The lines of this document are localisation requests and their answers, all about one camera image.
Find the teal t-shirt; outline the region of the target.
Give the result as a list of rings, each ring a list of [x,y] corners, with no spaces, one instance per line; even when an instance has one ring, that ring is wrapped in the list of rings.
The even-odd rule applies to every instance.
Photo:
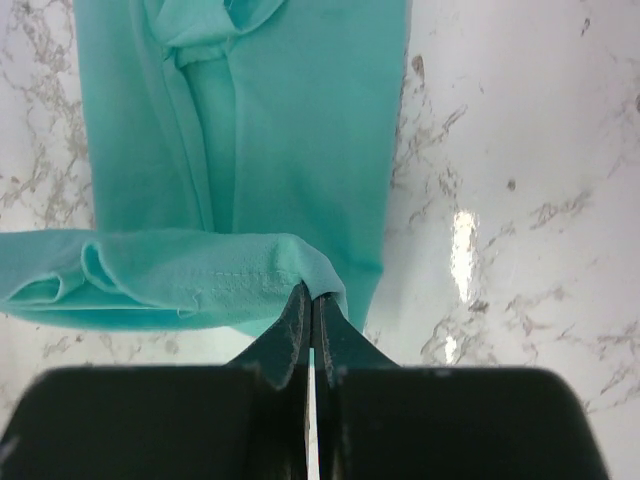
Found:
[[[94,230],[1,237],[1,309],[250,335],[382,273],[403,1],[78,1]]]

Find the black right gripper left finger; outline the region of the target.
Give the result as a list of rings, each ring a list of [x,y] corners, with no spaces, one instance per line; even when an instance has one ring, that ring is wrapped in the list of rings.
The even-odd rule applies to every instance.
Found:
[[[223,365],[41,374],[1,439],[5,479],[304,479],[311,299]]]

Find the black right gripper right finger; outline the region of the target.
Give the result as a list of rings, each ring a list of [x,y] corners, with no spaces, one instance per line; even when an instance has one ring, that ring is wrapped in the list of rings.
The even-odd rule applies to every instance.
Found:
[[[531,367],[403,367],[312,307],[324,479],[605,479],[574,391]]]

